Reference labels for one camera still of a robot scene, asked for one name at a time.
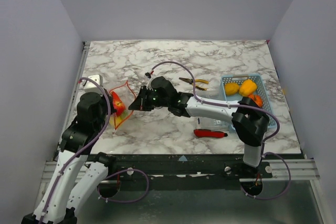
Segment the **red apple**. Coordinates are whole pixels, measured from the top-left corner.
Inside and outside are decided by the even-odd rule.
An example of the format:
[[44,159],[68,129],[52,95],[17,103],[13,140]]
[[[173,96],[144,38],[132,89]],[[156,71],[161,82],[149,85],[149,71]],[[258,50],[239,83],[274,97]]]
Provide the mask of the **red apple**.
[[112,91],[111,95],[113,97],[114,108],[116,109],[115,114],[116,116],[120,116],[126,110],[126,107],[116,92]]

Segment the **clear zip bag orange zipper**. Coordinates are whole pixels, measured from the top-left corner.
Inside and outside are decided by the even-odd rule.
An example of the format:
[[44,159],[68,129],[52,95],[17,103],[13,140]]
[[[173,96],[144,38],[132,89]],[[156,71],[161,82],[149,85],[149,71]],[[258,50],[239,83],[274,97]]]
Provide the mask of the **clear zip bag orange zipper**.
[[111,115],[110,125],[117,130],[133,114],[129,106],[135,100],[136,95],[128,81],[109,90],[109,94],[112,96],[112,105],[115,110]]

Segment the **orange yellow bell pepper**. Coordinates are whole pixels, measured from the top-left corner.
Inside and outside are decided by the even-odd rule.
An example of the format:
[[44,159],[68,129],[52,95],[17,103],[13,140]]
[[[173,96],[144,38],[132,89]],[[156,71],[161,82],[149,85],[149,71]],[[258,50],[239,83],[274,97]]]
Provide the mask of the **orange yellow bell pepper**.
[[247,79],[241,84],[239,88],[239,94],[243,97],[247,97],[253,94],[256,90],[257,90],[256,83],[250,79]]

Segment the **yellow lemon squash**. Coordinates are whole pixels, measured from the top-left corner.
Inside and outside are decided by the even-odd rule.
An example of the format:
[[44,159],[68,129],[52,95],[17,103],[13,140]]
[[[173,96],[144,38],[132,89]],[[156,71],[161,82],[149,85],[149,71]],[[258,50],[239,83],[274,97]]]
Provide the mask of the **yellow lemon squash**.
[[110,117],[109,123],[110,125],[116,130],[118,127],[120,127],[124,121],[126,121],[129,118],[128,114],[122,114],[120,116],[116,116],[113,114]]

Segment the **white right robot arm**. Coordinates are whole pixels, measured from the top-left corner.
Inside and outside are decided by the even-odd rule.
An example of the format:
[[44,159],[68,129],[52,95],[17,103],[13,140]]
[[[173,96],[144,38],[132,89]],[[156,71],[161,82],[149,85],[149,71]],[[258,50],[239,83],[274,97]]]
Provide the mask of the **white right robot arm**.
[[160,76],[140,88],[129,110],[152,111],[160,107],[167,108],[175,116],[209,118],[233,125],[244,143],[242,173],[249,178],[259,174],[262,141],[269,116],[252,99],[244,97],[240,101],[229,102],[200,98],[192,93],[178,92],[170,81]]

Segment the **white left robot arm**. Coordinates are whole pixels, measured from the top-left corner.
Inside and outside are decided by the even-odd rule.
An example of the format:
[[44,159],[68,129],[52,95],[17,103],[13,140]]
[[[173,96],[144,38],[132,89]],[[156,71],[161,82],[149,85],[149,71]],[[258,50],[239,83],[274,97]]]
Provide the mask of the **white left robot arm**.
[[80,209],[99,183],[116,175],[114,158],[99,153],[86,174],[77,180],[115,111],[112,97],[106,90],[102,92],[87,92],[80,97],[77,115],[61,136],[58,161],[48,188],[37,208],[24,216],[22,223],[76,223]]

